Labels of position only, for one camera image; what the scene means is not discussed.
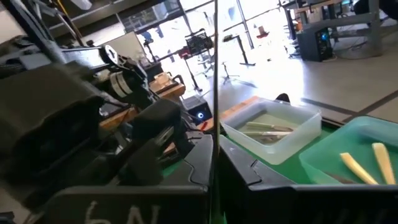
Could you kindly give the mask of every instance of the wooden utensil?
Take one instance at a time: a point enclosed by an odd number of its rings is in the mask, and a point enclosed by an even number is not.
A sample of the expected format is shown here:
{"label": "wooden utensil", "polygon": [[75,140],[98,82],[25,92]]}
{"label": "wooden utensil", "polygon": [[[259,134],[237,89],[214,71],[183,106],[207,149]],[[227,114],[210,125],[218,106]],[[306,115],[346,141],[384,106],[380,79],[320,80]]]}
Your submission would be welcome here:
{"label": "wooden utensil", "polygon": [[387,184],[396,184],[386,146],[383,143],[373,143],[372,147],[384,180],[386,180]]}
{"label": "wooden utensil", "polygon": [[344,152],[340,154],[341,159],[346,164],[346,166],[354,172],[361,180],[367,184],[378,184],[372,176],[370,176],[362,167],[359,165],[355,159],[348,153]]}
{"label": "wooden utensil", "polygon": [[282,126],[266,124],[266,123],[251,122],[251,121],[247,122],[246,125],[248,127],[254,127],[254,128],[268,128],[268,129],[272,129],[274,131],[287,131],[287,132],[293,131],[292,128],[288,128],[288,127],[282,127]]}

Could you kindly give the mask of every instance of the tripod stand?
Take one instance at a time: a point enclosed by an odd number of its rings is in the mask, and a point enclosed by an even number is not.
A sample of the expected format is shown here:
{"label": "tripod stand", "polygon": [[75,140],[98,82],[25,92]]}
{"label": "tripod stand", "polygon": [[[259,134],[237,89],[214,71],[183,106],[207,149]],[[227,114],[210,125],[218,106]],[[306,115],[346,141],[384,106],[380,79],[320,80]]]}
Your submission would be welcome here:
{"label": "tripod stand", "polygon": [[231,77],[239,77],[239,75],[229,75],[227,69],[226,69],[226,62],[223,62],[222,65],[224,66],[224,71],[226,76],[224,76],[224,82],[223,85],[225,85],[225,83],[231,79]]}

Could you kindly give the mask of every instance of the computer tower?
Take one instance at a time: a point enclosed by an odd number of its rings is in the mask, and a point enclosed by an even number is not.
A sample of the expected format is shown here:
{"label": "computer tower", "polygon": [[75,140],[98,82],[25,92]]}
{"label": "computer tower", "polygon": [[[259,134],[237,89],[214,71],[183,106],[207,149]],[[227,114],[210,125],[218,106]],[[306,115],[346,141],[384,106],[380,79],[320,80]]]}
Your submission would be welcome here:
{"label": "computer tower", "polygon": [[322,62],[333,56],[328,28],[309,28],[297,34],[303,60]]}
{"label": "computer tower", "polygon": [[188,113],[193,118],[192,121],[199,125],[202,122],[213,117],[211,114],[209,104],[203,97],[200,96],[191,96],[185,100],[183,100],[183,105]]}

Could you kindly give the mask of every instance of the metal frame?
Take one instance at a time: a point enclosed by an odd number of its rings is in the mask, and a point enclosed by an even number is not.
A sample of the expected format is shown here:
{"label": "metal frame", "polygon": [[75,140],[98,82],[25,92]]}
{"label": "metal frame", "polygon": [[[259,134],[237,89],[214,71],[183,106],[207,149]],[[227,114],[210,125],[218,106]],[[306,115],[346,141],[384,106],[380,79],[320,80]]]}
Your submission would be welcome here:
{"label": "metal frame", "polygon": [[303,30],[306,29],[322,29],[325,27],[339,27],[339,26],[349,26],[354,24],[364,24],[370,23],[370,28],[368,29],[360,29],[360,30],[349,30],[349,31],[337,31],[333,30],[332,37],[333,38],[344,38],[344,37],[361,37],[366,36],[369,38],[368,42],[370,43],[373,53],[373,56],[382,55],[382,36],[384,33],[391,33],[398,30],[397,25],[381,27],[380,15],[379,15],[379,0],[369,0],[369,13],[357,15],[357,16],[348,16],[339,19],[330,19],[324,20],[314,23],[308,23],[307,21],[307,13],[301,12],[300,17],[303,23]]}

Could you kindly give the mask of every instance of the table leg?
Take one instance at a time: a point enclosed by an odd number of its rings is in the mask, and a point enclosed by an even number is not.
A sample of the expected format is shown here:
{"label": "table leg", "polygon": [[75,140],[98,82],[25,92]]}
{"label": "table leg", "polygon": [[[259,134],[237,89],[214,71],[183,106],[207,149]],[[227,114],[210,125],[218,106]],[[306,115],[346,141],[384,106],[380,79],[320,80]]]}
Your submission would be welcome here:
{"label": "table leg", "polygon": [[307,18],[306,12],[300,12],[300,19],[301,19],[301,23],[303,24],[303,27],[305,24],[308,24],[308,18]]}
{"label": "table leg", "polygon": [[[331,19],[331,20],[336,19],[336,12],[335,12],[334,4],[328,5],[328,13],[329,13],[329,19]],[[332,27],[331,29],[334,33],[337,33],[337,27]]]}
{"label": "table leg", "polygon": [[286,20],[287,20],[287,27],[289,28],[290,39],[296,39],[296,30],[294,29],[292,15],[290,14],[290,10],[284,9]]}
{"label": "table leg", "polygon": [[238,36],[237,39],[238,39],[239,48],[240,48],[241,51],[242,51],[243,60],[244,60],[244,63],[241,63],[241,65],[255,66],[256,63],[249,63],[249,62],[248,62],[248,58],[246,57],[246,52],[245,52],[244,49],[243,49],[241,37]]}
{"label": "table leg", "polygon": [[184,59],[184,61],[185,61],[185,64],[187,65],[189,74],[191,75],[191,79],[192,79],[192,81],[193,81],[193,86],[195,87],[195,90],[203,91],[203,90],[198,86],[198,83],[197,83],[197,81],[195,80],[195,76],[193,76],[193,73],[191,72],[191,68],[190,68],[189,65],[188,65],[187,59]]}

